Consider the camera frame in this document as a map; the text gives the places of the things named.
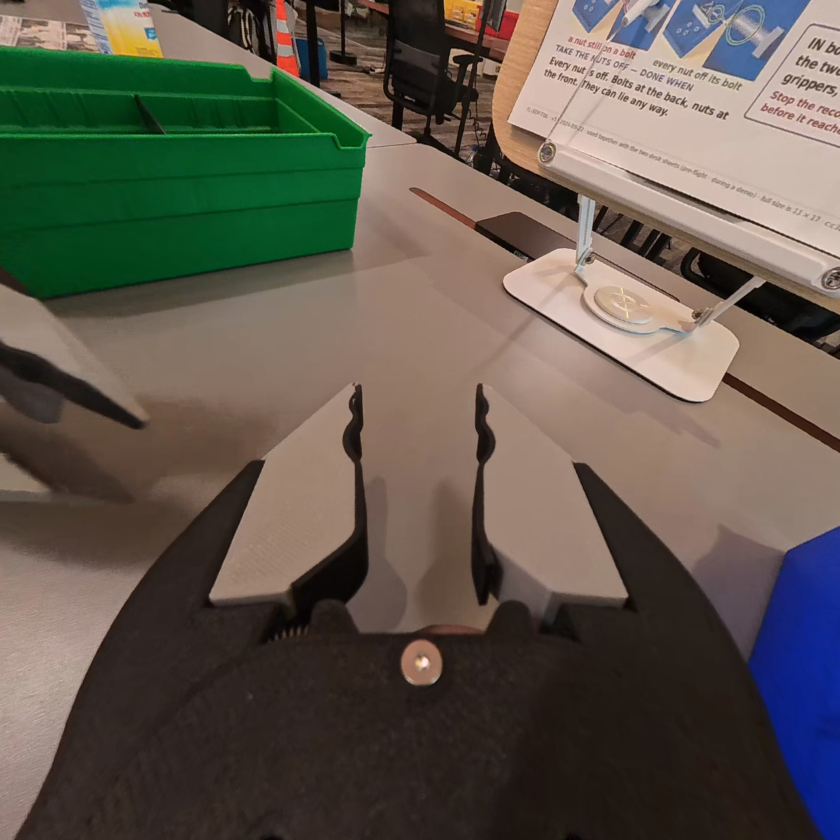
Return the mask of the printed paper sheet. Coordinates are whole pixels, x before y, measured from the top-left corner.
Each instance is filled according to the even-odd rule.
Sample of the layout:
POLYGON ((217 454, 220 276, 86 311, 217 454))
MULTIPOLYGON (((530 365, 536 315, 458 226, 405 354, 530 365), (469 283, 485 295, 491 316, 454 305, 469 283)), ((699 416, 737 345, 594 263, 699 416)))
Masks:
POLYGON ((1 47, 99 53, 86 24, 1 14, 1 47))

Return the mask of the blue plastic bin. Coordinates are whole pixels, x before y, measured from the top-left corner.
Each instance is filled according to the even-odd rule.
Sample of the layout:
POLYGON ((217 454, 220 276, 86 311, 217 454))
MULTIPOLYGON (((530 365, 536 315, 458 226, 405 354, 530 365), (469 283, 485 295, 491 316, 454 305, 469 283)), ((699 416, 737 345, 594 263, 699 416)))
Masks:
POLYGON ((838 528, 784 556, 749 666, 796 789, 838 839, 838 528))

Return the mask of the orange traffic cone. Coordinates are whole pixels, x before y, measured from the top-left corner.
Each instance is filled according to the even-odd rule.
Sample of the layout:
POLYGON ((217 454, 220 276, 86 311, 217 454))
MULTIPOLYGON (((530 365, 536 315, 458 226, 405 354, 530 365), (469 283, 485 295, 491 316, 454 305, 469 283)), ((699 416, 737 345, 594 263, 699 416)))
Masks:
POLYGON ((275 1, 276 66, 293 77, 300 77, 300 66, 295 41, 298 21, 293 3, 275 1))

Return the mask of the black floor lamp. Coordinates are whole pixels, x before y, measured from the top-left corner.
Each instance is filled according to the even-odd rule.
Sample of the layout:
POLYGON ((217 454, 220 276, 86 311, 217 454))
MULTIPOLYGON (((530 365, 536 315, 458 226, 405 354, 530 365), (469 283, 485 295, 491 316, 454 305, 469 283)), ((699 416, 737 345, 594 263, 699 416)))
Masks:
POLYGON ((329 59, 344 67, 357 67, 357 56, 347 49, 347 3, 346 1, 339 1, 339 34, 340 46, 338 49, 331 49, 329 52, 329 59))

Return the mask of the disinfecting wipes canister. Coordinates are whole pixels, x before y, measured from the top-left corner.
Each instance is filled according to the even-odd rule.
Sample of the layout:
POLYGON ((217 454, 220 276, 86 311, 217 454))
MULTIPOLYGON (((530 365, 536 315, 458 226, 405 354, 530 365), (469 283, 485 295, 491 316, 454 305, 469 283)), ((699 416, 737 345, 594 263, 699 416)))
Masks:
POLYGON ((146 1, 80 1, 95 42, 104 55, 163 58, 146 1))

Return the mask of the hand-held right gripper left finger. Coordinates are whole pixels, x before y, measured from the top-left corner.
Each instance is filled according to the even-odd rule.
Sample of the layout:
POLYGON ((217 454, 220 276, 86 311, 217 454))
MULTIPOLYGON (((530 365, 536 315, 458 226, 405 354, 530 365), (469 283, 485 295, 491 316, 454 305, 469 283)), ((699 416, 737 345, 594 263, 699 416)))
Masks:
POLYGON ((361 385, 351 383, 286 436, 261 469, 209 600, 274 603, 307 617, 350 601, 369 570, 361 385))

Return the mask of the printed instruction sheet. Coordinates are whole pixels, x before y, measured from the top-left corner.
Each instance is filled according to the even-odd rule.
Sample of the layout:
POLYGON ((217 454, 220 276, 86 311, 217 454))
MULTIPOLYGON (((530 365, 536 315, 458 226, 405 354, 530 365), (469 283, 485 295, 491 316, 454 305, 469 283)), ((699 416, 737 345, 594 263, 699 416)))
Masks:
POLYGON ((838 256, 839 2, 558 2, 508 119, 838 256))

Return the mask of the green plastic bin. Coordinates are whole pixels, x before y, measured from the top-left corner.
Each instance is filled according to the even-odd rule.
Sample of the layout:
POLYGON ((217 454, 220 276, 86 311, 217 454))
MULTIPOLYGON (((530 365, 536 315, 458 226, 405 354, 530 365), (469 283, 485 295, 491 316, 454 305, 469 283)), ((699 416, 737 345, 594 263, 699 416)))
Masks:
POLYGON ((2 268, 32 297, 354 244, 371 135, 282 70, 3 47, 1 82, 2 268))

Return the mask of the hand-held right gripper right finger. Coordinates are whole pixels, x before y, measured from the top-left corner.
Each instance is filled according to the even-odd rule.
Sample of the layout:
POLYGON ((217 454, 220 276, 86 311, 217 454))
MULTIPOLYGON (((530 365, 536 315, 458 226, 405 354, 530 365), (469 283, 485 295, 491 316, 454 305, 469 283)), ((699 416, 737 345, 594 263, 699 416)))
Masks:
POLYGON ((471 579, 480 605, 519 602, 549 627, 628 592, 572 457, 491 386, 476 386, 471 579))

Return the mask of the black office chair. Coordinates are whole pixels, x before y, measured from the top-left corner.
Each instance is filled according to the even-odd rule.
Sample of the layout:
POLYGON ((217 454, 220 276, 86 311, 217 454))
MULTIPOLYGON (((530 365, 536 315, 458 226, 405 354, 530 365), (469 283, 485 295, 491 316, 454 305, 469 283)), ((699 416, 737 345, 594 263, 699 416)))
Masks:
POLYGON ((459 158, 470 107, 479 98, 479 57, 469 52, 459 55, 456 76, 449 72, 452 44, 443 1, 390 1, 388 9, 383 90, 392 103, 392 127, 403 129, 404 111, 424 117, 423 132, 413 137, 459 158), (457 107, 458 137, 451 150, 433 137, 432 124, 454 117, 457 107))

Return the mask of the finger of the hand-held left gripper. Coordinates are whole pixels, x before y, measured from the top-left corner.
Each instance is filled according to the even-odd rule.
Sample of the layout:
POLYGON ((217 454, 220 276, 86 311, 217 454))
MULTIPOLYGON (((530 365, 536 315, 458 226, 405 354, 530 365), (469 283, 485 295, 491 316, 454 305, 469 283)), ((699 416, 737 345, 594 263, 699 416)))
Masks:
POLYGON ((131 429, 149 416, 89 348, 40 301, 2 286, 2 398, 42 424, 60 420, 64 403, 131 429))
POLYGON ((53 489, 1 453, 1 496, 51 496, 53 489))

